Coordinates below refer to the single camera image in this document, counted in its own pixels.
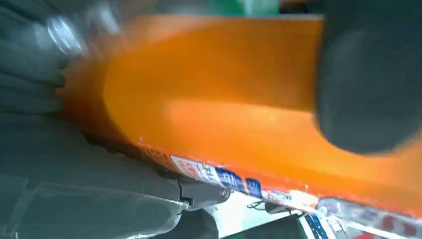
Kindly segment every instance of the orange packaging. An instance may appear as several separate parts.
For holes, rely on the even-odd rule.
[[[65,115],[166,168],[256,197],[311,212],[318,199],[337,198],[420,218],[421,138],[365,157],[318,131],[322,23],[142,17],[127,30],[130,47],[116,43],[69,77]]]

